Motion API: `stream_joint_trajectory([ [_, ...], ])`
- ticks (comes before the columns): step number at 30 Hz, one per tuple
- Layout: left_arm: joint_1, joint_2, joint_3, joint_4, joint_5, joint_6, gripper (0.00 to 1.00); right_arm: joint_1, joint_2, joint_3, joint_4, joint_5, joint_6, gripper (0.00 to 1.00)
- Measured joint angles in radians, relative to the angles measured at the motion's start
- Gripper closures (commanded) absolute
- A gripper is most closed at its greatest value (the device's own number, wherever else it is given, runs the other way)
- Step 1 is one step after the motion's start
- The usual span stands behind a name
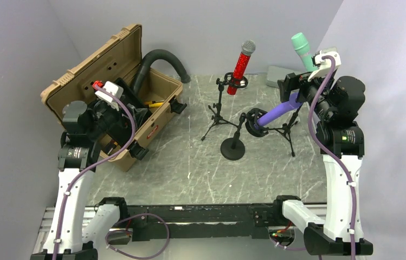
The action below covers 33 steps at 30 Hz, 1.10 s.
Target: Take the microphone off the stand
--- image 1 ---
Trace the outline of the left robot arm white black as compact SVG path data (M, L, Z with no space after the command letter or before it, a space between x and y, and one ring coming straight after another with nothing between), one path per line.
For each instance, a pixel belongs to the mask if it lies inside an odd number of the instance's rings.
M124 198L104 198L88 224L83 223L87 194L91 188L100 146L88 136L91 119L88 105L73 101L63 109L58 153L59 189L54 214L46 240L30 259L98 259L98 249L112 226L120 228L128 222Z

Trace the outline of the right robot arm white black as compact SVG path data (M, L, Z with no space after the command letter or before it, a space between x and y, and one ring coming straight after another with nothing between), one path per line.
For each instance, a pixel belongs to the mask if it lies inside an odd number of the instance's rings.
M355 118L365 102L364 83L352 76L309 80L308 74L288 74L279 82L282 101L307 102L319 122L311 133L320 147L327 178L326 216L318 217L294 196L279 196L271 211L279 225L291 221L304 235L305 249L317 256L368 256L373 244L365 239L358 209L364 133Z

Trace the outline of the red glitter microphone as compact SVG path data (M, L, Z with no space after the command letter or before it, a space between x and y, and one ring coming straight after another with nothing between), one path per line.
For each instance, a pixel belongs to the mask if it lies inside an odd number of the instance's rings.
M255 50L256 45L253 40L246 40L242 43L239 59L229 80L229 86L227 88L229 95L235 95L238 89L246 88L247 80L244 79L244 72Z

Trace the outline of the purple microphone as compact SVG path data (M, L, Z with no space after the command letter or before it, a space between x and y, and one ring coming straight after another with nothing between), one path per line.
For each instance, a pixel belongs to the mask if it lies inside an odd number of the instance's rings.
M270 122L276 120L277 118L283 116L287 112L293 111L295 109L298 109L301 105L302 102L297 102L297 97L299 93L292 93L289 96L289 100L286 102L283 102L276 107L274 107L272 110L269 112L265 113L264 115L260 116L257 119L257 125L254 126L255 129L259 129L259 127L263 127Z

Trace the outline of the black tripod stand shock mount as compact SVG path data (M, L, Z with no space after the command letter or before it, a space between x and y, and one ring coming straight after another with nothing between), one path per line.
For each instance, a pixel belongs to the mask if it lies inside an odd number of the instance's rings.
M208 109L212 112L212 116L211 116L212 124L209 126L206 133L201 137L201 141L204 141L206 139L207 134L210 132L210 130L214 126L217 126L217 125L232 125L235 127L237 126L236 124L226 120L221 115L222 94L223 94L223 91L225 90L225 86L234 87L235 89L244 89L247 87L249 81L245 76L242 76L242 78L240 80L235 79L234 73L229 72L224 75L223 80L221 80L220 78L217 78L215 83L218 86L218 100L217 100L217 103L208 105Z

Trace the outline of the black round base mic stand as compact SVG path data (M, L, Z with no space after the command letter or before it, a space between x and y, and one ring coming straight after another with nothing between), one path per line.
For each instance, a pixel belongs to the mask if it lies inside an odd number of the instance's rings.
M259 118L266 113L259 108L253 108L248 113L241 113L234 135L221 143L220 152L224 158L235 161L244 156L246 148L240 140L242 126L245 126L248 133L257 138L264 137L268 133L268 129L258 123Z

